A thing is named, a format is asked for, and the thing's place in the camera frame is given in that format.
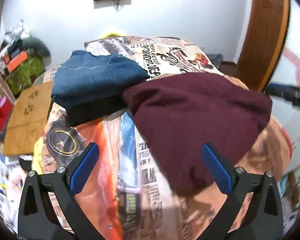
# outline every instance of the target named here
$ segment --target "folded garment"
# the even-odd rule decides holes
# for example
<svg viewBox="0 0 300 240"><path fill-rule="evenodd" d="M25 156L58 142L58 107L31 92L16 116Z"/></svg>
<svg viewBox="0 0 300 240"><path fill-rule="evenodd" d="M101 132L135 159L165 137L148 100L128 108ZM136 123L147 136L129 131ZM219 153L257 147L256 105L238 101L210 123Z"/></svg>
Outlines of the folded garment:
<svg viewBox="0 0 300 240"><path fill-rule="evenodd" d="M171 187L185 193L213 182L201 158L205 143L236 164L268 124L272 107L269 96L211 73L145 82L122 98Z"/></svg>
<svg viewBox="0 0 300 240"><path fill-rule="evenodd" d="M99 117L113 114L127 105L119 95L97 99L90 103L73 106L66 110L71 127L95 120Z"/></svg>
<svg viewBox="0 0 300 240"><path fill-rule="evenodd" d="M135 61L119 54L74 51L55 75L51 98L65 109L117 95L150 78Z"/></svg>

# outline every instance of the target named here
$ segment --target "blue gripper pad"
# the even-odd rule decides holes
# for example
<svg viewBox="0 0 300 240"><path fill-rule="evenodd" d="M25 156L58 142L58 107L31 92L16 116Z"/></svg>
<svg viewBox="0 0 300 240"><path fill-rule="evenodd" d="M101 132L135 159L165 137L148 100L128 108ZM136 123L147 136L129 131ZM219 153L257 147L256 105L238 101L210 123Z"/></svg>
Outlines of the blue gripper pad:
<svg viewBox="0 0 300 240"><path fill-rule="evenodd" d="M203 145L202 159L221 193L230 195L236 181L234 167L230 161L221 156L210 144Z"/></svg>
<svg viewBox="0 0 300 240"><path fill-rule="evenodd" d="M69 192L72 197L82 191L99 159L99 154L99 146L94 144L71 176Z"/></svg>

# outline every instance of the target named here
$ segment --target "wooden door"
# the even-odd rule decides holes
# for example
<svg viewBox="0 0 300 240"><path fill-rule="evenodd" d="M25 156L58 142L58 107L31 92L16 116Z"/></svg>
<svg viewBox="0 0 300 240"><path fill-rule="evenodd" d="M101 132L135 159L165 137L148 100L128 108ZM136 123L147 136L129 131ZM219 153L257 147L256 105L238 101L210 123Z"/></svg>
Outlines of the wooden door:
<svg viewBox="0 0 300 240"><path fill-rule="evenodd" d="M239 77L261 91L280 57L286 36L290 0L252 0L250 22L237 64Z"/></svg>

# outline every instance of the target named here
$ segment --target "black cloth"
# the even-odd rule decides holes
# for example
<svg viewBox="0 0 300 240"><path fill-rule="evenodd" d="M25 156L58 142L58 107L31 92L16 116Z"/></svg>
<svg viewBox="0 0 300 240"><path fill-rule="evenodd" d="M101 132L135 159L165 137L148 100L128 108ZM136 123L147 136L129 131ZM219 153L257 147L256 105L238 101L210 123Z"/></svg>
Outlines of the black cloth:
<svg viewBox="0 0 300 240"><path fill-rule="evenodd" d="M119 95L97 99L91 103L85 103L66 109L68 121L71 127L95 120L99 117L110 115L126 108L127 105Z"/></svg>
<svg viewBox="0 0 300 240"><path fill-rule="evenodd" d="M122 95L133 120L173 190L207 187L205 143L236 164L270 120L269 96L223 76L185 73L141 83Z"/></svg>

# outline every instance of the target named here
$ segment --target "orange box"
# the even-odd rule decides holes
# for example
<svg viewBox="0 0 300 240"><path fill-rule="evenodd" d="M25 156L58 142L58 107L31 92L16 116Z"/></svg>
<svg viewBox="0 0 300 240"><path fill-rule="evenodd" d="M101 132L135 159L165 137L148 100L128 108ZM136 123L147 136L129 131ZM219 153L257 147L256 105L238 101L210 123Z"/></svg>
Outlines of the orange box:
<svg viewBox="0 0 300 240"><path fill-rule="evenodd" d="M28 58L28 54L26 51L21 52L19 55L13 58L7 66L9 73L13 72L27 58Z"/></svg>

